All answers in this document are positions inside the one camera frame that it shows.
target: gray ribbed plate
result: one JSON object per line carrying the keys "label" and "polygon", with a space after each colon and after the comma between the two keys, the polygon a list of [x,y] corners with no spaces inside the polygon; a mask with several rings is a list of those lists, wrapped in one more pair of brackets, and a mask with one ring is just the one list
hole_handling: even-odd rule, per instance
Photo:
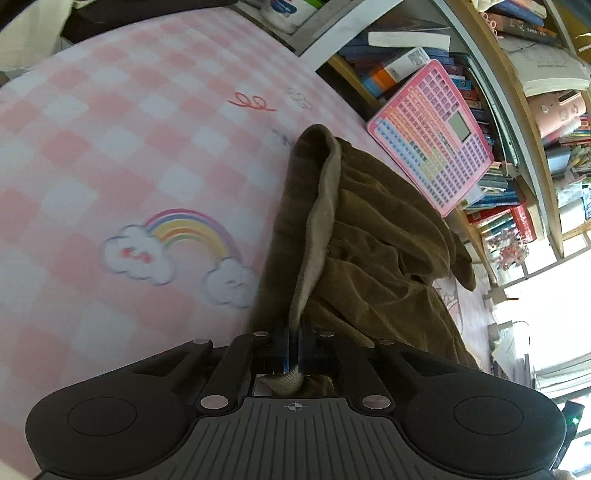
{"label": "gray ribbed plate", "polygon": [[[427,463],[385,418],[343,398],[247,398],[224,417],[200,420],[187,442],[128,480],[457,480]],[[526,477],[550,479],[548,472]],[[62,480],[51,473],[38,480]]]}

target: white cloud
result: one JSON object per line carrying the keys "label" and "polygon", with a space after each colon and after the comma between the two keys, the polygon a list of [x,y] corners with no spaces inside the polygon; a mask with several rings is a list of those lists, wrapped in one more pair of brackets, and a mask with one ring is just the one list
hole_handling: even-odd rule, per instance
{"label": "white cloud", "polygon": [[255,276],[248,267],[234,258],[225,258],[205,279],[207,292],[218,304],[235,308],[251,305],[255,295]]}
{"label": "white cloud", "polygon": [[109,238],[103,247],[103,260],[116,273],[154,285],[164,285],[174,277],[174,265],[164,246],[139,225],[127,226]]}

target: rainbow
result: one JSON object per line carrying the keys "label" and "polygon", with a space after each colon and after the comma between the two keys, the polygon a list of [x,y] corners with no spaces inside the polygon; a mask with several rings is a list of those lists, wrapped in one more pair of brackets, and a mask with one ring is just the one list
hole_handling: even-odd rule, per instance
{"label": "rainbow", "polygon": [[181,240],[195,240],[205,245],[215,263],[228,257],[242,262],[242,255],[228,231],[213,218],[195,210],[164,210],[148,220],[144,229],[165,248]]}

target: checkered pattern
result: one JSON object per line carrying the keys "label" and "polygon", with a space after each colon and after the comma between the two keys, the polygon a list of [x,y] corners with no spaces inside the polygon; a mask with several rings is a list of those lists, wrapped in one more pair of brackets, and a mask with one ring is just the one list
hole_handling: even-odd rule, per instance
{"label": "checkered pattern", "polygon": [[[229,103],[236,92],[274,111]],[[392,165],[327,84],[228,9],[100,35],[1,90],[2,461],[35,474],[24,423],[51,391],[243,332],[248,309],[205,298],[212,265],[195,244],[169,251],[178,272],[165,286],[110,273],[102,245],[162,210],[194,209],[230,232],[258,278],[290,143],[315,123]]]}

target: brown cloth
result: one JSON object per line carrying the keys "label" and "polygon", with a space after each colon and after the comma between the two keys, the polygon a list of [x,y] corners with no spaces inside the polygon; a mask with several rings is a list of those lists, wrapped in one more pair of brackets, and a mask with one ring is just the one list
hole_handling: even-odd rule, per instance
{"label": "brown cloth", "polygon": [[295,330],[304,316],[363,346],[393,339],[477,368],[431,286],[450,270],[475,288],[469,253],[427,199],[314,125],[290,158],[251,326]]}

